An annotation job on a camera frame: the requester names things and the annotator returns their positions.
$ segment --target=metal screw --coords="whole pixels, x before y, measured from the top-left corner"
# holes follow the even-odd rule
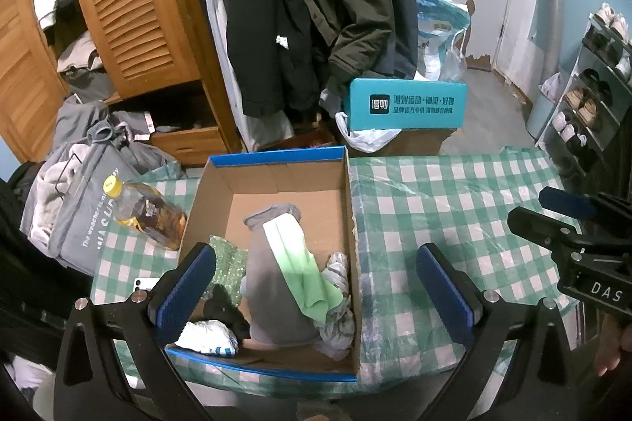
[[[498,300],[500,300],[500,295],[496,291],[488,289],[483,293],[483,298],[485,298],[490,303],[496,303]]]
[[[544,300],[542,300],[542,304],[551,310],[557,308],[557,303],[555,303],[555,300],[552,300],[551,298],[544,298]]]
[[[79,300],[75,301],[75,309],[83,310],[88,306],[88,298],[79,298]]]
[[[145,301],[147,299],[147,291],[144,289],[139,289],[138,291],[134,291],[130,296],[134,303],[140,303],[141,301]]]

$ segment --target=green and white checkered tablecloth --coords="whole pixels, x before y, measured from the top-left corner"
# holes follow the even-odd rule
[[[164,177],[145,181],[189,211],[198,179],[157,178]],[[256,395],[335,398],[453,367],[463,349],[451,342],[415,271],[416,249],[429,241],[480,289],[495,289],[505,300],[536,303],[548,296],[563,313],[576,303],[555,288],[558,275],[548,251],[511,235],[506,224],[517,205],[564,219],[537,200],[544,186],[561,187],[543,152],[508,148],[495,156],[352,159],[350,181],[362,296],[358,382],[297,382],[170,356],[183,379]],[[123,301],[136,277],[160,276],[177,259],[177,252],[112,222],[92,299]],[[124,342],[118,351],[124,371],[138,376]],[[497,371],[503,372],[510,355],[504,350]]]

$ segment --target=yellow bottle cap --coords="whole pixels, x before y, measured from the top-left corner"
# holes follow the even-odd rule
[[[105,182],[103,182],[103,192],[109,197],[116,198],[121,194],[122,191],[122,181],[120,181],[116,176],[110,175]]]

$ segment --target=human hand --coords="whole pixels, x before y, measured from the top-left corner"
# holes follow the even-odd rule
[[[632,324],[621,328],[620,323],[606,314],[599,337],[599,348],[595,355],[595,369],[598,376],[612,371],[619,365],[621,350],[632,351]]]

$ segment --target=trash can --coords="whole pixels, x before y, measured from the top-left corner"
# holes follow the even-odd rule
[[[544,126],[549,121],[553,110],[555,109],[555,102],[551,100],[547,95],[542,93],[542,86],[538,86],[540,90],[537,100],[533,104],[533,109],[527,120],[527,132],[538,139],[544,130]]]

